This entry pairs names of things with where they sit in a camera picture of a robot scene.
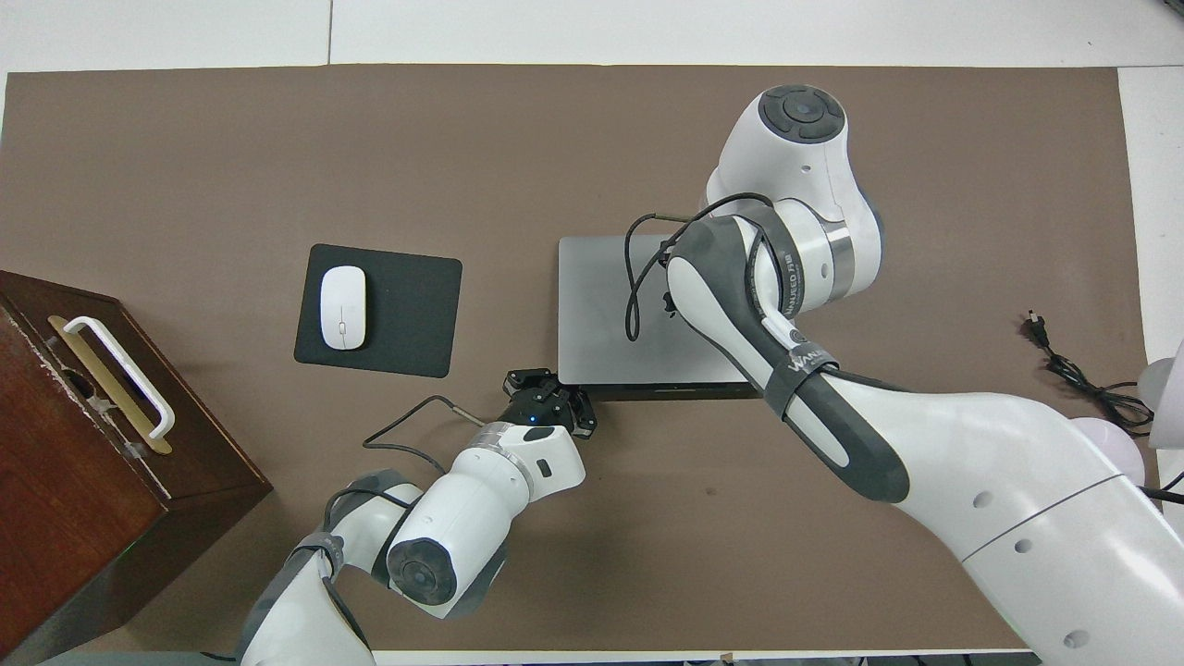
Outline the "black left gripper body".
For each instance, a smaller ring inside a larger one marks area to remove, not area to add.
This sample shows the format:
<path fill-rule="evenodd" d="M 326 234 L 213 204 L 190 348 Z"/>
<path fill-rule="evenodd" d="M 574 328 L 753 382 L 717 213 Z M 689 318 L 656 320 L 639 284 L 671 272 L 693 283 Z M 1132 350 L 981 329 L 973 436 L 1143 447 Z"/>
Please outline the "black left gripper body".
<path fill-rule="evenodd" d="M 511 425 L 556 425 L 575 430 L 572 393 L 566 388 L 519 388 L 509 397 L 504 421 Z"/>

